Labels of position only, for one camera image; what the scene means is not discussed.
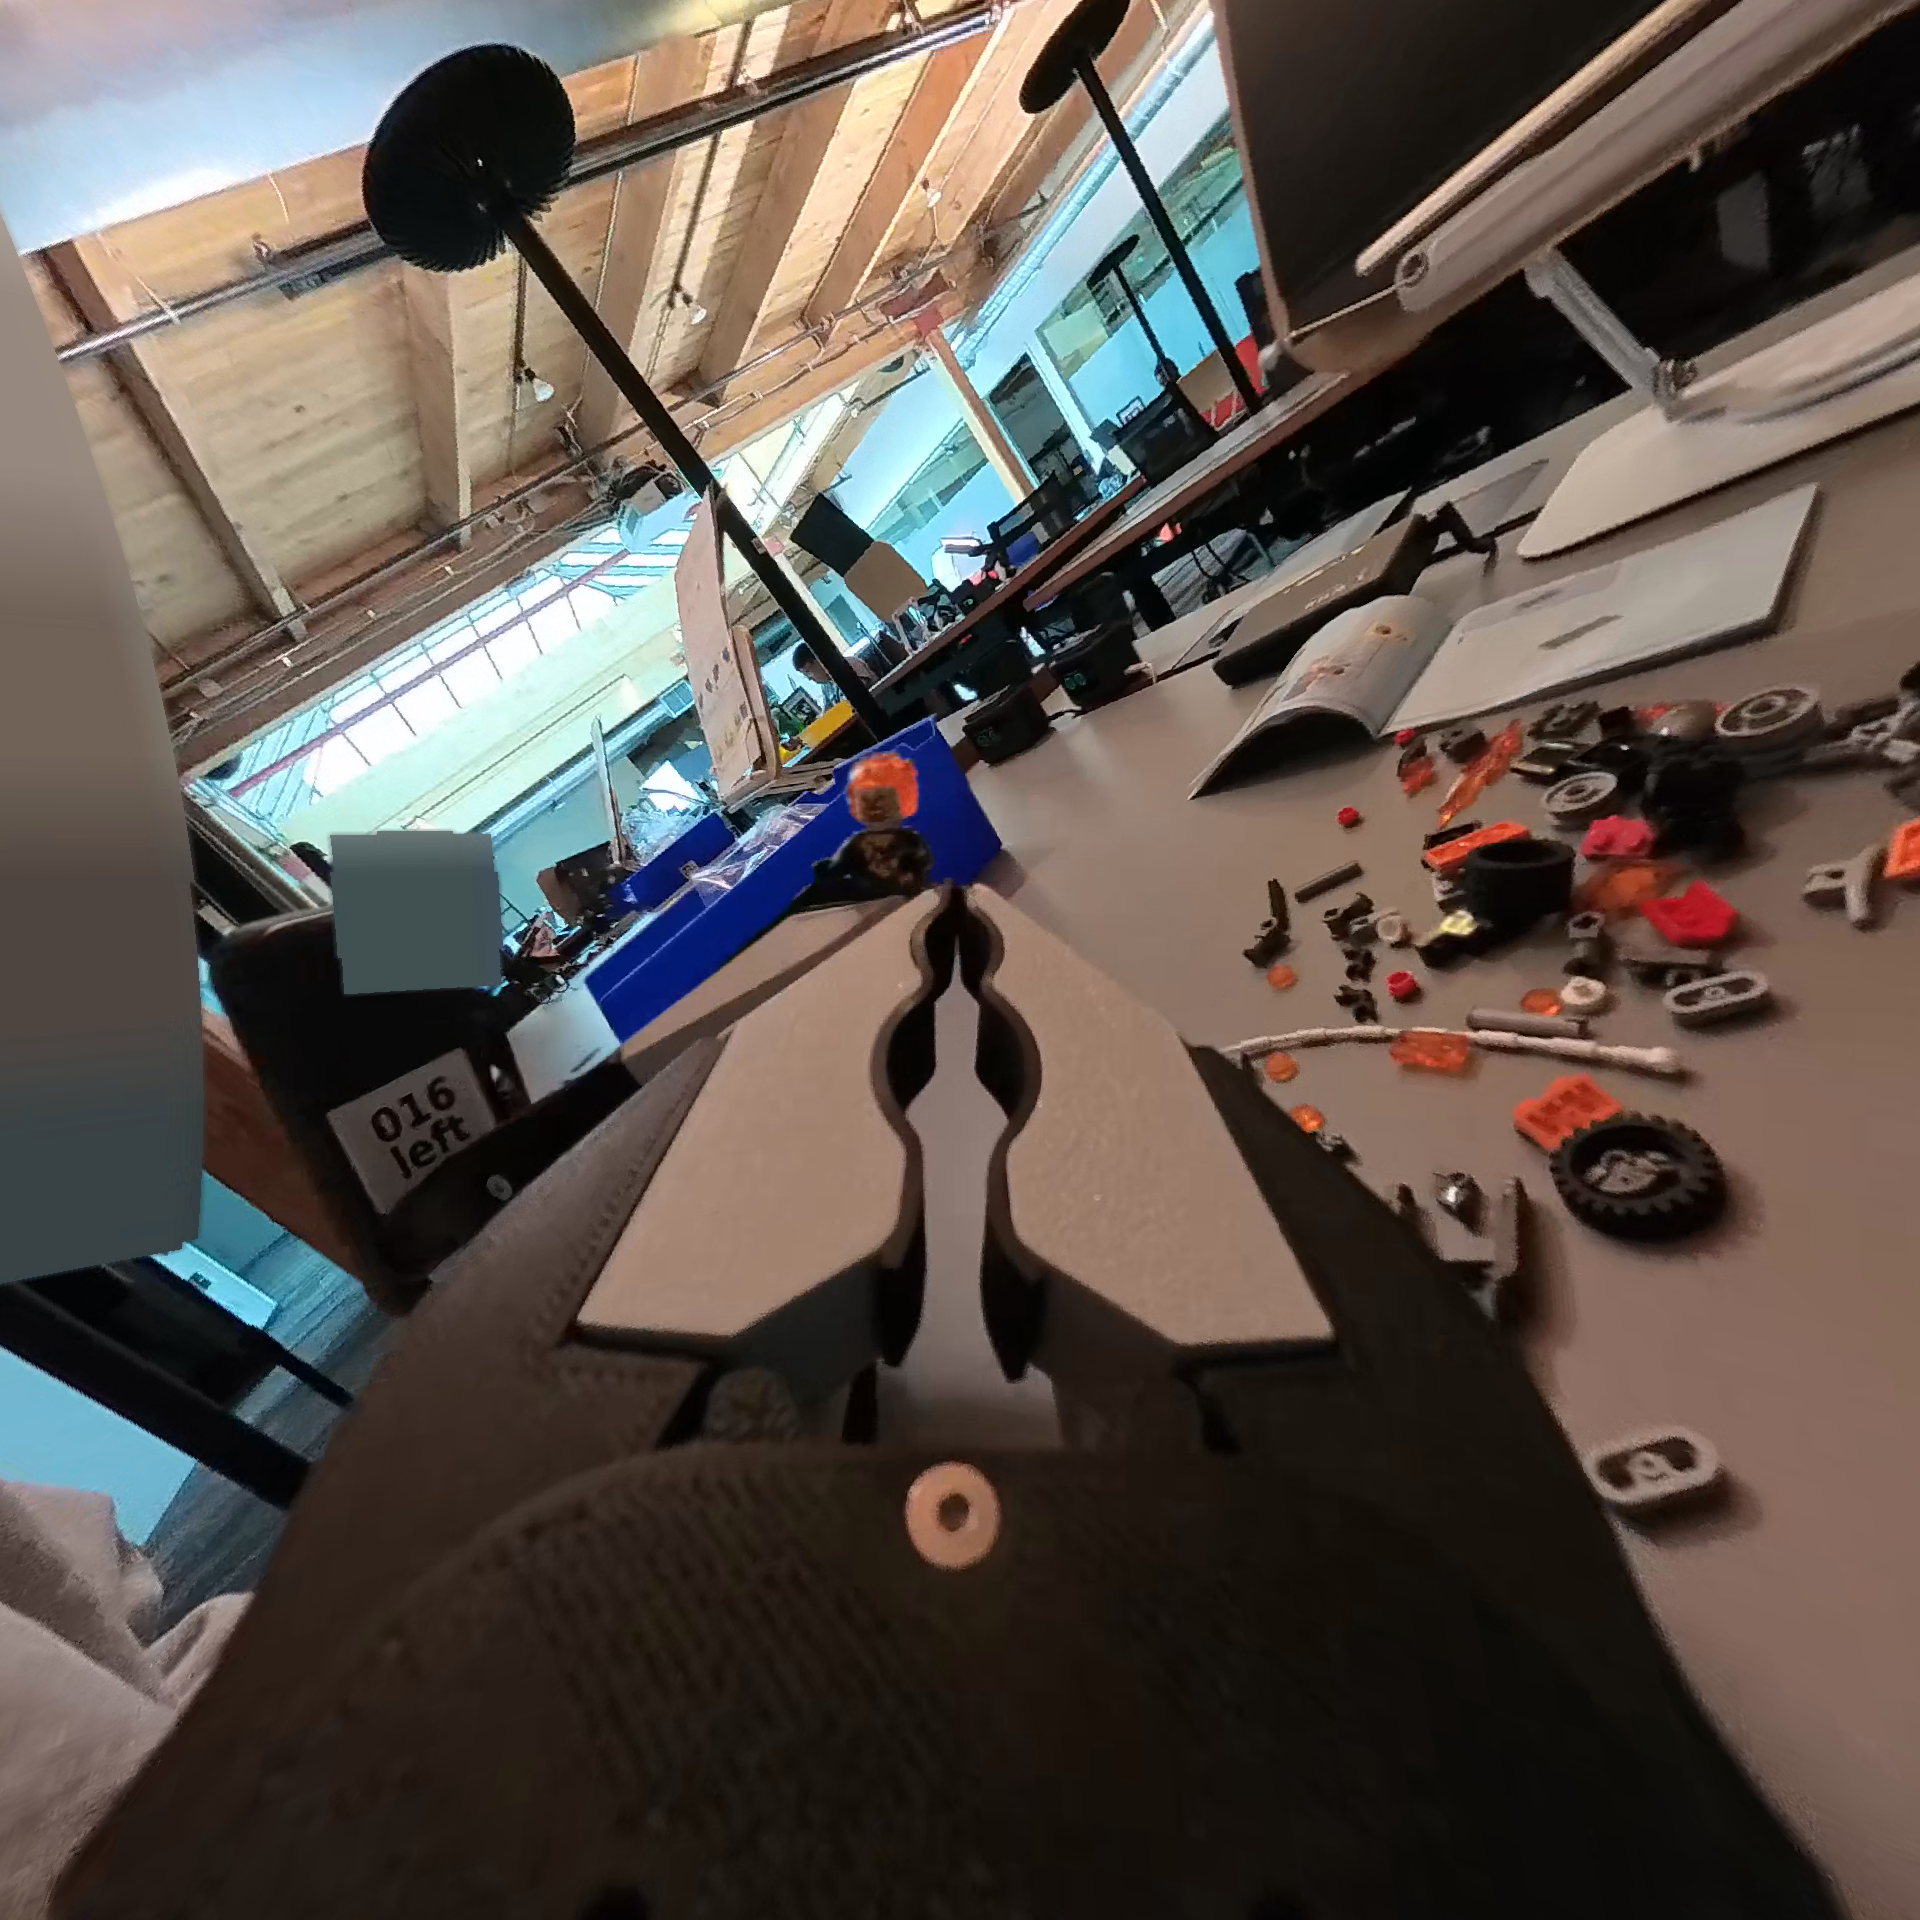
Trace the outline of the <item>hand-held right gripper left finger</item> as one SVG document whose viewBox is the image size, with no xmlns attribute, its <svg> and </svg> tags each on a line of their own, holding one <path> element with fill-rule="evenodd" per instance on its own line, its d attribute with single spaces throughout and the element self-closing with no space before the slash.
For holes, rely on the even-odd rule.
<svg viewBox="0 0 1920 1920">
<path fill-rule="evenodd" d="M 925 1300 L 910 1120 L 954 983 L 943 886 L 742 1015 L 588 1290 L 596 1346 L 774 1374 L 816 1407 L 899 1368 Z"/>
</svg>

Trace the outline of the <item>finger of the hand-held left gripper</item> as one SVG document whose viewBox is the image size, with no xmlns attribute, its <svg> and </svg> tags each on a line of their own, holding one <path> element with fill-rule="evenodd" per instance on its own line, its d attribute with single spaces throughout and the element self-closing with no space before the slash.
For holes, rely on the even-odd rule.
<svg viewBox="0 0 1920 1920">
<path fill-rule="evenodd" d="M 618 1051 L 618 1065 L 632 1084 L 645 1087 L 685 1050 L 724 1038 L 739 1019 L 851 947 L 872 923 L 914 904 L 914 897 L 888 897 L 870 904 L 816 906 L 783 918 L 707 983 L 626 1041 Z"/>
</svg>

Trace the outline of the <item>black lego minifigure orange head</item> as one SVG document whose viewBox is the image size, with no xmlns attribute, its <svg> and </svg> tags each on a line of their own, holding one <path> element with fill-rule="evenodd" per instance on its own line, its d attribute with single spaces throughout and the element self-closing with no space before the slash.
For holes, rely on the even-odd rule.
<svg viewBox="0 0 1920 1920">
<path fill-rule="evenodd" d="M 925 891 L 933 854 L 917 827 L 920 779 L 914 761 L 893 753 L 860 760 L 845 801 L 855 831 L 829 860 L 816 865 L 798 910 L 867 906 Z"/>
</svg>

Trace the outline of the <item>orange square lego tile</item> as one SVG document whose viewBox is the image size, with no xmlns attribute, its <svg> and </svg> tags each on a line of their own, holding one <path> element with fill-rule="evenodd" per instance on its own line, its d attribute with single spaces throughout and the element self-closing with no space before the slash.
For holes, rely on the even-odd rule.
<svg viewBox="0 0 1920 1920">
<path fill-rule="evenodd" d="M 1583 1129 L 1623 1115 L 1623 1103 L 1583 1072 L 1556 1076 L 1511 1111 L 1520 1138 L 1548 1156 Z"/>
</svg>

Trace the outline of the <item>black lego tyre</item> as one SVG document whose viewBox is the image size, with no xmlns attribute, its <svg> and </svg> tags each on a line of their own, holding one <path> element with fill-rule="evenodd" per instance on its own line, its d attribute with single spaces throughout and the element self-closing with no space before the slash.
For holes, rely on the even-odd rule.
<svg viewBox="0 0 1920 1920">
<path fill-rule="evenodd" d="M 1476 922 L 1492 929 L 1530 929 L 1563 919 L 1575 889 L 1572 847 L 1515 838 L 1467 854 L 1460 891 Z"/>
</svg>

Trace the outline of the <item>black lego wheel with tyre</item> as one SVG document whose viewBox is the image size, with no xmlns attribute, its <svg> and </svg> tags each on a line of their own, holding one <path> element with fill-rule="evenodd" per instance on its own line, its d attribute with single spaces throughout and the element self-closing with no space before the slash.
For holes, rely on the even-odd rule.
<svg viewBox="0 0 1920 1920">
<path fill-rule="evenodd" d="M 1550 1155 L 1552 1186 L 1575 1224 L 1618 1241 L 1679 1241 L 1726 1218 L 1731 1182 L 1712 1143 L 1679 1120 L 1594 1120 Z"/>
</svg>

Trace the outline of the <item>large orange lego flame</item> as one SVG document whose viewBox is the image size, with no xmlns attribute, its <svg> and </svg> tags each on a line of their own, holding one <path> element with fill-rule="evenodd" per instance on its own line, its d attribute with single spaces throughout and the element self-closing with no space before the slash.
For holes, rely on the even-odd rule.
<svg viewBox="0 0 1920 1920">
<path fill-rule="evenodd" d="M 1496 732 L 1487 746 L 1460 771 L 1436 815 L 1440 827 L 1451 827 L 1491 785 L 1507 777 L 1524 747 L 1524 726 L 1515 721 Z"/>
</svg>

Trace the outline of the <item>pile of loose lego pieces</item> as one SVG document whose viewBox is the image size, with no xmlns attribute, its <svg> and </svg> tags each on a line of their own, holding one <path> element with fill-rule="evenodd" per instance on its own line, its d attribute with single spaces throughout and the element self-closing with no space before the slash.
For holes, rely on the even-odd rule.
<svg viewBox="0 0 1920 1920">
<path fill-rule="evenodd" d="M 1307 808 L 1309 827 L 1355 833 L 1357 851 L 1272 881 L 1247 953 L 1276 993 L 1302 998 L 1298 975 L 1326 988 L 1336 1022 L 1309 1024 L 1298 1003 L 1285 1031 L 1223 1056 L 1278 1087 L 1326 1050 L 1367 1050 L 1410 1084 L 1515 1062 L 1583 1072 L 1624 1113 L 1698 1131 L 1658 1111 L 1695 1084 L 1676 1051 L 1686 1042 L 1734 1115 L 1720 1131 L 1773 1152 L 1762 1200 L 1842 1239 L 1850 1192 L 1830 1175 L 1860 1170 L 1874 1177 L 1867 1215 L 1916 1232 L 1916 904 L 1887 904 L 1916 897 L 1914 704 L 1867 704 L 1858 732 L 1827 728 L 1770 756 L 1724 751 L 1718 711 L 1554 710 L 1451 827 L 1436 823 L 1443 799 L 1507 726 L 1402 732 L 1399 801 L 1376 776 L 1363 808 Z M 1615 776 L 1621 804 L 1556 831 L 1543 795 L 1576 772 Z M 1572 847 L 1563 919 L 1492 929 L 1467 910 L 1467 854 L 1515 838 Z M 1669 988 L 1731 970 L 1765 975 L 1770 1015 L 1698 1031 L 1669 1019 Z M 1610 1241 L 1691 1246 L 1724 1220 L 1676 1241 Z"/>
</svg>

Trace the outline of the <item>lego instruction booklet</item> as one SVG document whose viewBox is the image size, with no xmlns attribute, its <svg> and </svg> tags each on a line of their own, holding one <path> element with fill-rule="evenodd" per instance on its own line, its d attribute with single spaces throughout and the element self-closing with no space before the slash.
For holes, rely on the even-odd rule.
<svg viewBox="0 0 1920 1920">
<path fill-rule="evenodd" d="M 1272 680 L 1188 799 L 1343 740 L 1451 730 L 1772 634 L 1818 500 L 1819 486 L 1806 486 L 1460 618 L 1419 595 L 1347 608 Z"/>
</svg>

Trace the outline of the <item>blue plastic bin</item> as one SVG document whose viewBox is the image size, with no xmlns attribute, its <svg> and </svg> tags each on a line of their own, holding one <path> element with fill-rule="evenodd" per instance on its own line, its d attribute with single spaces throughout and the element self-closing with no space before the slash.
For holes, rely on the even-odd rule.
<svg viewBox="0 0 1920 1920">
<path fill-rule="evenodd" d="M 879 751 L 914 768 L 919 794 L 906 827 L 927 844 L 930 881 L 971 883 L 984 874 L 1002 840 L 936 726 L 907 728 Z M 590 963 L 583 991 L 619 1041 L 636 1038 L 787 914 L 858 831 L 852 777 L 851 761 L 834 768 L 827 786 L 780 808 L 771 827 L 708 863 Z"/>
</svg>

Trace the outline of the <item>wooden pegboard panel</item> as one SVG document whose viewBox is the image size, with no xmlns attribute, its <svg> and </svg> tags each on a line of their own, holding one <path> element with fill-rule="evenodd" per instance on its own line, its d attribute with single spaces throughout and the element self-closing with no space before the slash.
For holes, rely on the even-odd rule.
<svg viewBox="0 0 1920 1920">
<path fill-rule="evenodd" d="M 731 618 L 726 542 L 714 497 L 698 497 L 674 568 L 682 655 L 692 711 L 723 810 L 757 799 L 782 772 L 782 747 L 749 630 Z"/>
</svg>

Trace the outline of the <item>black cylindrical device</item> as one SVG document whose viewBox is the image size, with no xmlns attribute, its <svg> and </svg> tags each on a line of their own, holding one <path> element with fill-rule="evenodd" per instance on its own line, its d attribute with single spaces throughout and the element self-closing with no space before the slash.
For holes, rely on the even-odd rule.
<svg viewBox="0 0 1920 1920">
<path fill-rule="evenodd" d="M 962 715 L 962 739 L 976 763 L 1002 767 L 1030 753 L 1051 732 L 1045 695 L 1036 683 L 997 690 Z"/>
<path fill-rule="evenodd" d="M 1059 649 L 1048 671 L 1054 686 L 1072 710 L 1091 713 L 1138 690 L 1142 663 L 1132 620 L 1114 620 L 1091 630 Z"/>
</svg>

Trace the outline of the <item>black pole with round disc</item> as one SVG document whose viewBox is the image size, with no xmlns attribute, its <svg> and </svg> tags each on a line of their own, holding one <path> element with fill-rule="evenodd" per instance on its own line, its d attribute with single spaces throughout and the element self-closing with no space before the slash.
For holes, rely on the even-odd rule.
<svg viewBox="0 0 1920 1920">
<path fill-rule="evenodd" d="M 1186 241 L 1171 217 L 1171 210 L 1138 153 L 1135 139 L 1123 121 L 1117 106 L 1103 82 L 1098 63 L 1108 51 L 1130 15 L 1130 2 L 1082 2 L 1075 4 L 1062 24 L 1051 31 L 1039 54 L 1034 58 L 1019 88 L 1019 106 L 1029 118 L 1042 118 L 1075 89 L 1083 91 L 1103 129 L 1110 152 L 1119 169 L 1130 176 L 1140 199 L 1142 212 L 1157 231 L 1168 263 L 1183 286 L 1188 303 L 1200 318 L 1218 360 L 1224 368 L 1236 398 L 1247 417 L 1263 410 L 1263 398 L 1240 363 L 1236 342 L 1229 336 L 1224 320 L 1198 272 Z"/>
<path fill-rule="evenodd" d="M 714 508 L 718 530 L 826 665 L 855 721 L 884 740 L 888 719 L 852 659 L 541 241 L 538 215 L 566 185 L 572 158 L 574 118 L 560 76 L 522 48 L 483 44 L 427 66 L 382 114 L 363 164 L 363 204 L 378 238 L 422 272 L 468 272 L 502 250 L 519 254 L 682 482 Z"/>
</svg>

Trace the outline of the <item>white monitor stand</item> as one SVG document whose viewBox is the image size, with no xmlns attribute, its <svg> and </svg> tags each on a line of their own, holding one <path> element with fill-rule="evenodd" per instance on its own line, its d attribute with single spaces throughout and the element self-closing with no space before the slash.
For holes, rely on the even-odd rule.
<svg viewBox="0 0 1920 1920">
<path fill-rule="evenodd" d="M 1446 196 L 1434 195 L 1355 258 L 1357 272 L 1392 268 L 1408 314 L 1520 272 L 1642 398 L 1576 452 L 1520 542 L 1524 561 L 1567 553 L 1916 407 L 1914 274 L 1718 374 L 1690 375 L 1658 358 L 1562 250 L 1642 185 L 1648 161 L 1630 161 L 1611 136 L 1582 158 L 1576 146 L 1582 137 L 1567 137 L 1491 183 L 1467 185 L 1460 171 Z"/>
</svg>

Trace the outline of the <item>computer monitor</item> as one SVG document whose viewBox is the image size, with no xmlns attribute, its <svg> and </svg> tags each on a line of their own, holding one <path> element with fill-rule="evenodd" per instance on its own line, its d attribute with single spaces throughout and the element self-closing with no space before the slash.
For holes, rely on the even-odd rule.
<svg viewBox="0 0 1920 1920">
<path fill-rule="evenodd" d="M 1916 4 L 1212 11 L 1270 324 L 1355 377 Z"/>
</svg>

